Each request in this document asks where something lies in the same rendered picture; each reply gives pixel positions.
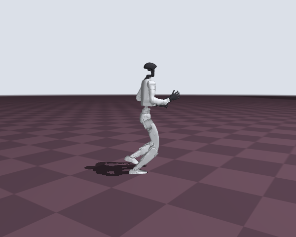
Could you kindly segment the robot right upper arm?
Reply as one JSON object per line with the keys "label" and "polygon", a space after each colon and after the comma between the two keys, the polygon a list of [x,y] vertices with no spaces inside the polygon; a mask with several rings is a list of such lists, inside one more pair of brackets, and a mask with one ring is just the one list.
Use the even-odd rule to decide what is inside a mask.
{"label": "robot right upper arm", "polygon": [[149,102],[154,105],[153,98],[155,97],[155,81],[148,80],[147,82],[148,90],[149,90]]}

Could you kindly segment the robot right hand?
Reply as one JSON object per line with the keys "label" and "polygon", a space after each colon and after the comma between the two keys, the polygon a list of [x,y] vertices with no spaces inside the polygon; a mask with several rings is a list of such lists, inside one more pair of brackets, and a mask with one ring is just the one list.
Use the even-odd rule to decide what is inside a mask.
{"label": "robot right hand", "polygon": [[[176,94],[176,93],[174,93],[174,91],[175,90],[173,90],[173,92],[172,92],[172,95],[170,95],[170,97],[167,97],[167,98],[169,98],[170,99],[170,102],[172,101],[172,100],[177,100],[177,99],[179,99],[180,97],[180,94],[178,93],[178,91],[176,92],[176,93],[178,93],[178,94]],[[165,99],[167,99],[167,98],[165,98]]]}

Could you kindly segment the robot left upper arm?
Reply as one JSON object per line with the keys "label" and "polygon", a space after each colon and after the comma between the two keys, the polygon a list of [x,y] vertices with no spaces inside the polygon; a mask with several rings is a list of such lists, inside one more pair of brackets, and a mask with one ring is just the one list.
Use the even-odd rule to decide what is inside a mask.
{"label": "robot left upper arm", "polygon": [[141,101],[141,88],[136,96],[137,101]]}

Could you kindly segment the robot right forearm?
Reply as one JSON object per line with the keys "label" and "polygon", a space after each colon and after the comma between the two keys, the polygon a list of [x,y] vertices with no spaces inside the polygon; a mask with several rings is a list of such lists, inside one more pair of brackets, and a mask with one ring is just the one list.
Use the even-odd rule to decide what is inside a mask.
{"label": "robot right forearm", "polygon": [[167,105],[167,103],[169,103],[170,102],[170,99],[169,98],[167,98],[167,99],[158,99],[158,98],[153,98],[153,101],[154,101],[154,103],[156,103],[157,105]]}

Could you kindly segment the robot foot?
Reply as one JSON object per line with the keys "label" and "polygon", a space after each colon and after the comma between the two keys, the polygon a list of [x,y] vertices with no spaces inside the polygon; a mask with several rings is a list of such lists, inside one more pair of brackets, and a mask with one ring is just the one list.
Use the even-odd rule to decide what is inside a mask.
{"label": "robot foot", "polygon": [[129,174],[145,174],[145,173],[147,173],[147,171],[140,170],[140,169],[136,169],[136,170],[130,169],[129,170]]}
{"label": "robot foot", "polygon": [[[133,157],[134,158],[134,157]],[[134,159],[131,159],[130,156],[126,156],[125,157],[125,160],[128,161],[128,162],[132,162],[134,164],[137,164],[139,161],[137,161],[135,158]]]}

